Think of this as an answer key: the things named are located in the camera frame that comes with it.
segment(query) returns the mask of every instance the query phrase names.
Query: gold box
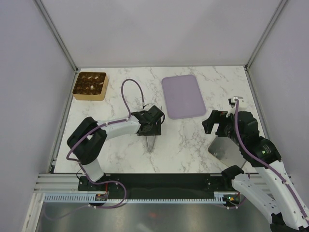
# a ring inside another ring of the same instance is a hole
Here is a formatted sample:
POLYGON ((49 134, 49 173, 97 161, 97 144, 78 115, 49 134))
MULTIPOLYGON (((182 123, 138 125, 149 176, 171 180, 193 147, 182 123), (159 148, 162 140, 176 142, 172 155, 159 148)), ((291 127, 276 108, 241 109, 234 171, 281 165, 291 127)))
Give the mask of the gold box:
POLYGON ((76 100, 102 101, 105 98, 108 77, 105 72, 80 72, 73 96, 76 100))

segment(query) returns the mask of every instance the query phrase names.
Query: gray wall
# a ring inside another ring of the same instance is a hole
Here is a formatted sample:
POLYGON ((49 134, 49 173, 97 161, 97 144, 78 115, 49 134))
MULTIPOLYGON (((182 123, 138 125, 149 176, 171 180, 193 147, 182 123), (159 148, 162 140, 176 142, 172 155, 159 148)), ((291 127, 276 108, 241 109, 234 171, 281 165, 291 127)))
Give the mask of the gray wall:
POLYGON ((0 1, 0 231, 21 231, 73 72, 32 0, 0 1))
POLYGON ((79 67, 243 65, 280 0, 42 0, 79 67))
POLYGON ((309 1, 292 0, 250 73, 287 171, 309 205, 309 1))

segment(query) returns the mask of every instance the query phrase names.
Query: marble tabletop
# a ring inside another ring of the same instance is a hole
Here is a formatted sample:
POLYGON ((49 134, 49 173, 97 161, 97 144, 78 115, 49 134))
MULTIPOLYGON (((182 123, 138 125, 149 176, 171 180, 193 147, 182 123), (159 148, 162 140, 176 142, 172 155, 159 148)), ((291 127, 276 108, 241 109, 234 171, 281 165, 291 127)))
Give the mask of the marble tabletop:
MULTIPOLYGON (((66 144, 68 137, 81 121, 88 116, 94 120, 110 120, 125 117, 127 110, 121 98, 121 83, 127 78, 139 82, 146 103, 155 103, 166 113, 162 125, 162 135, 157 136, 154 150, 147 151, 146 139, 136 134, 123 135, 104 143, 98 157, 106 173, 219 173, 227 166, 208 152, 215 138, 204 133, 201 122, 208 118, 214 109, 230 109, 228 98, 242 96, 248 104, 247 111, 258 120, 263 135, 244 68, 239 67, 154 67, 154 68, 95 68, 82 69, 82 72, 106 72, 109 84, 103 101, 72 100, 70 113, 60 145, 55 173, 76 173, 79 166, 66 160, 70 150, 66 144), (204 116, 173 120, 167 116, 161 80, 164 77, 193 74, 206 105, 204 116)), ((141 96, 138 87, 127 82, 124 94, 131 111, 141 109, 141 96)), ((244 168, 255 172, 249 163, 244 168)))

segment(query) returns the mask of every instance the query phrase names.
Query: purple tray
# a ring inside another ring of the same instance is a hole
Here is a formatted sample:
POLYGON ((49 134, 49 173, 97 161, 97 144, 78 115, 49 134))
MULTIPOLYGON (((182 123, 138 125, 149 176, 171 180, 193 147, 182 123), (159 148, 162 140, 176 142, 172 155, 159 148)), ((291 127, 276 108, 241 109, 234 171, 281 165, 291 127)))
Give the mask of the purple tray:
POLYGON ((180 119, 206 114, 205 103, 194 75, 165 77, 162 88, 169 118, 180 119))

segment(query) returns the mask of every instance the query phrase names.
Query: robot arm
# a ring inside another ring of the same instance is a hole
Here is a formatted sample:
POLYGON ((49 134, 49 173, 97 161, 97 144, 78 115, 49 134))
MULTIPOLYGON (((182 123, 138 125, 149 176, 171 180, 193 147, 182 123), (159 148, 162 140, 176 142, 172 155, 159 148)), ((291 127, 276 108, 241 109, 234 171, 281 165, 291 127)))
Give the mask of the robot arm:
POLYGON ((131 113, 130 119, 120 118, 110 123, 108 121, 95 121, 92 117, 87 117, 69 137, 67 144, 72 149, 92 129, 106 124, 106 126, 95 130, 73 151, 90 179, 97 181, 104 175, 97 158, 105 141, 125 134, 161 135, 162 116, 164 116, 164 113, 156 106, 152 106, 148 111, 131 113))
POLYGON ((236 99, 241 110, 237 122, 243 144, 240 145, 235 130, 235 107, 230 112, 213 110, 202 122, 205 133, 210 134, 213 125, 219 124, 216 135, 228 137, 239 146, 242 156, 263 177, 276 201, 259 191, 237 166, 224 170, 222 175, 262 212, 271 223, 272 231, 309 231, 308 208, 287 175, 279 152, 270 140, 259 135, 256 119, 250 112, 243 111, 246 108, 243 98, 230 99, 230 105, 235 106, 236 99))

